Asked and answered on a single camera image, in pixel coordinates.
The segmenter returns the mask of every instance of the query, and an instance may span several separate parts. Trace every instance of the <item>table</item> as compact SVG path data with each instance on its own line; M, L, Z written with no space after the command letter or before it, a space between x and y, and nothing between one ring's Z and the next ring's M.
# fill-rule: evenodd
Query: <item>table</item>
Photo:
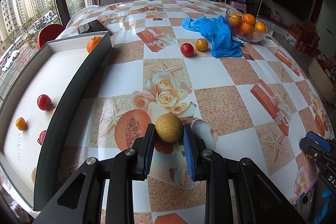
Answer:
M76 35L78 26L98 19L113 32L118 53L107 55L78 107L60 182L86 158L103 160L130 147L146 123L171 111L192 122L193 132L223 157L251 158L292 203L307 189L316 166L299 141L310 130L325 138L333 132L316 90L288 52L271 36L245 43L241 58L180 52L183 43L201 37L180 26L183 18L225 16L227 7L131 1L93 8L64 30L60 37ZM205 183L189 180L180 142L154 150L148 179L133 182L133 201L136 223L203 223Z

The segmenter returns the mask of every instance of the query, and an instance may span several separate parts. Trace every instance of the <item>starfish print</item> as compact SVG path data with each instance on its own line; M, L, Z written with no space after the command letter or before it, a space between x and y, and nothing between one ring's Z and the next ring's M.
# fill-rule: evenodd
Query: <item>starfish print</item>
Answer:
M105 114L103 114L101 112L98 112L99 115L101 115L101 116L103 116L103 117L105 117L107 119L110 119L110 121L107 124L105 130L103 130L103 132L100 134L100 136L105 135L109 131L109 129L115 127L116 124L117 124L117 121L120 118L120 116L122 116L125 112L126 111L119 112L119 113L117 112L117 110L116 110L116 104L115 104L114 100L112 102L112 115L111 116L108 116L108 115L105 115Z
M285 91L282 92L282 93L280 93L277 89L275 89L275 92L274 92L274 95L275 95L277 98L281 99L281 100L283 101L283 103L285 103L286 105L289 105L288 102L287 102L286 99L285 99L286 94L287 94L287 93L286 93Z
M62 183L66 182L70 178L71 174L75 172L79 167L79 165L75 167L71 167L71 168L68 167L67 152L65 151L64 153L65 153L65 157L59 166L59 177L58 177L58 180Z
M283 79L285 76L285 68L279 67L278 65L274 68L278 73L280 73L280 78Z
M173 67L173 68L166 68L166 65L160 60L160 68L159 69L154 69L154 68L148 68L148 70L152 71L152 72L173 72L176 70L181 69L182 67Z
M281 133L277 138L275 138L274 133L272 132L272 130L269 128L269 132L272 136L272 140L271 141L262 141L263 144L266 144L270 147L274 147L274 154L273 154L273 163L275 163L275 160L277 158L277 153L278 150L280 150L281 152L283 152L286 156L287 153L284 150L283 146L280 144L281 140L283 138L283 134Z

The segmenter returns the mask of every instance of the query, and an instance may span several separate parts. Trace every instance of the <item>glass bowl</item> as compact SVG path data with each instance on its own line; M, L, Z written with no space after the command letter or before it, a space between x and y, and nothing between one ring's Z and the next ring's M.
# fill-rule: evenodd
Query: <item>glass bowl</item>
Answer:
M265 38L268 31L267 27L266 32L259 31L250 24L241 22L236 18L230 18L232 14L238 14L239 16L243 16L243 14L236 9L228 8L226 10L225 23L230 26L233 37L250 43L259 42Z

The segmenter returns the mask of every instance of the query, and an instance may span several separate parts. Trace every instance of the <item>red fruit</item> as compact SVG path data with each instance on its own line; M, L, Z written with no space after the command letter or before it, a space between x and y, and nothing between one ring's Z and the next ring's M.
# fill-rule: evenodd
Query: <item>red fruit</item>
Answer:
M40 145L42 145L43 140L44 140L44 136L45 136L46 133L47 133L46 130L43 130L43 131L40 133L40 137L37 139L37 142L38 142Z
M181 53L186 57L189 57L189 56L193 55L193 53L194 53L193 45L191 45L189 43L182 44Z
M37 98L37 105L41 110L49 110L53 104L48 95L42 94Z

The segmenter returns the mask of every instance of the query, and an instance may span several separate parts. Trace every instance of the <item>blue glove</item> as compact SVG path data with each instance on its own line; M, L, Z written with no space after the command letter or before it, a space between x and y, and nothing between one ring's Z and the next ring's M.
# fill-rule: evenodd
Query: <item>blue glove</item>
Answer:
M211 54L213 57L241 57L240 41L231 39L231 29L225 24L225 18L199 17L196 20L184 18L181 26L184 29L200 32L203 37L211 41Z

